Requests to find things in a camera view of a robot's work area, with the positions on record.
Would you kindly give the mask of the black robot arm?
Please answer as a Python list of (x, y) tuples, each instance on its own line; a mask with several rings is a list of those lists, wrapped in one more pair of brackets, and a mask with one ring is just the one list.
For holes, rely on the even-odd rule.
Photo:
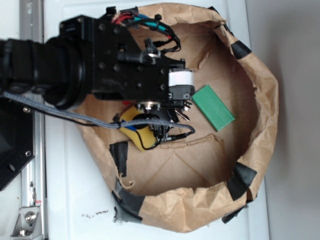
[(182, 108), (195, 93), (193, 73), (145, 39), (141, 49), (111, 16), (80, 15), (63, 21), (46, 43), (0, 43), (0, 89), (32, 92), (58, 109), (74, 109), (92, 94), (99, 100)]

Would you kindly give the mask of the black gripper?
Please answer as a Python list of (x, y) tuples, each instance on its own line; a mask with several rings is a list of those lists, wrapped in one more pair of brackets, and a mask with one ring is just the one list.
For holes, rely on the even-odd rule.
[(126, 26), (80, 15), (60, 25), (70, 48), (78, 94), (100, 100), (135, 101), (144, 108), (183, 108), (195, 93), (193, 72), (145, 39), (141, 49)]

